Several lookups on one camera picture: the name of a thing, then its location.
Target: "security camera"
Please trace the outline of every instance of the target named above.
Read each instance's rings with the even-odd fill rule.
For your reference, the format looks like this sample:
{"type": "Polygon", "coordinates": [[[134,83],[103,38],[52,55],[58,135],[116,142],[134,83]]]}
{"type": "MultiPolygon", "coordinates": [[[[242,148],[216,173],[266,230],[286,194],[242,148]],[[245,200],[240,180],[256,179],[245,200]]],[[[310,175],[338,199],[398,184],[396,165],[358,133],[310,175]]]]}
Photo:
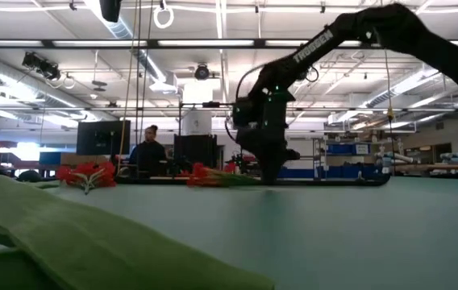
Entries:
{"type": "Polygon", "coordinates": [[[207,64],[199,64],[195,70],[195,78],[199,81],[207,80],[210,77],[210,70],[207,69],[207,64]]]}

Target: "black shirt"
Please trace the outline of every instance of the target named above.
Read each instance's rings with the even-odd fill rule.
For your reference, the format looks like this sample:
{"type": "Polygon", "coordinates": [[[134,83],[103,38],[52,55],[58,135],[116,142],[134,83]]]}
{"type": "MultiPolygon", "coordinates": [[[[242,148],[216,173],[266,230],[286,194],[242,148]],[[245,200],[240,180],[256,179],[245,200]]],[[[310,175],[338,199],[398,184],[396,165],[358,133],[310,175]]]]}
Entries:
{"type": "Polygon", "coordinates": [[[160,171],[160,168],[162,168],[161,160],[166,160],[163,145],[157,141],[145,141],[132,151],[129,164],[139,164],[140,171],[146,171],[151,175],[156,175],[160,171]]]}

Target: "table surface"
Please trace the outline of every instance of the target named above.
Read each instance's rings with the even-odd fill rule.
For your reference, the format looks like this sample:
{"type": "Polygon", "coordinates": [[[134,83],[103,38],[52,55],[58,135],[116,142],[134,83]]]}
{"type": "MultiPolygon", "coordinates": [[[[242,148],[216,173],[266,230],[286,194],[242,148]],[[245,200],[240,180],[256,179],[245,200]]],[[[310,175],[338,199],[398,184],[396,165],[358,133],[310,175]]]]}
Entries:
{"type": "Polygon", "coordinates": [[[119,185],[59,196],[123,215],[279,290],[458,289],[458,180],[378,188],[119,185]]]}

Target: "man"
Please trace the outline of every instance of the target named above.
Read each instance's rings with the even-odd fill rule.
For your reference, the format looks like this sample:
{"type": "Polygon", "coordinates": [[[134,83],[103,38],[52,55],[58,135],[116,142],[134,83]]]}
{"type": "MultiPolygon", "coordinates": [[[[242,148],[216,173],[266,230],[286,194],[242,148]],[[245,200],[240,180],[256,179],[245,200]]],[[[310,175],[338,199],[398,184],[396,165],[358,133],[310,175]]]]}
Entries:
{"type": "Polygon", "coordinates": [[[156,125],[145,129],[145,141],[132,151],[129,159],[129,164],[137,164],[139,171],[147,172],[146,175],[149,176],[162,173],[164,168],[162,162],[167,160],[164,147],[156,141],[156,135],[156,125]]]}

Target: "black robotic arm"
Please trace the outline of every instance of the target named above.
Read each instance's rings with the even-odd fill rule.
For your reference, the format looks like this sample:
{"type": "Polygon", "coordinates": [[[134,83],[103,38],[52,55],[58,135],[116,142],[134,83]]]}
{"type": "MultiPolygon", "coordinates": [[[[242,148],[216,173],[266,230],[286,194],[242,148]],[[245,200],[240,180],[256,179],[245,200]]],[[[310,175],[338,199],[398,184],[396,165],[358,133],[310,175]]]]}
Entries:
{"type": "Polygon", "coordinates": [[[297,152],[286,149],[286,104],[295,100],[288,88],[314,62],[346,40],[379,44],[415,56],[458,84],[458,46],[430,32],[417,15],[403,5],[341,14],[293,54],[266,64],[247,97],[236,96],[233,123],[238,134],[235,141],[256,156],[266,184],[274,183],[286,160],[299,157],[297,152]]]}

